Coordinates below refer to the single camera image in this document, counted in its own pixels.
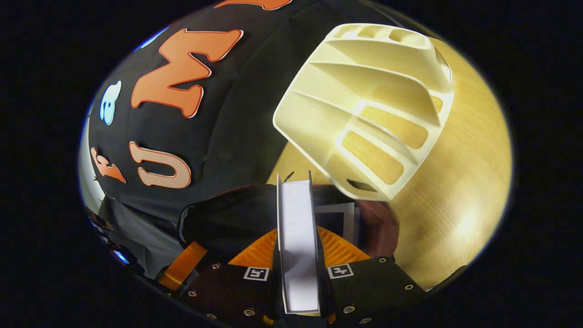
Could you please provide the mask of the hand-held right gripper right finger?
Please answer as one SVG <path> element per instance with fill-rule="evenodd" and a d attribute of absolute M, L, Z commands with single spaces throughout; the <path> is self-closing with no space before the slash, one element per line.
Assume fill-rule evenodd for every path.
<path fill-rule="evenodd" d="M 323 247 L 324 312 L 328 328 L 383 328 L 428 297 L 388 256 L 370 257 L 336 233 L 317 228 Z"/>

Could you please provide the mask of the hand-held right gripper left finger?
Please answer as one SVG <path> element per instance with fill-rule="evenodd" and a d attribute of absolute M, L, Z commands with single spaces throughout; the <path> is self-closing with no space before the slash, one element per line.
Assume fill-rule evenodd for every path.
<path fill-rule="evenodd" d="M 273 229 L 228 263 L 212 263 L 183 289 L 182 303 L 221 327 L 273 327 L 276 239 Z"/>

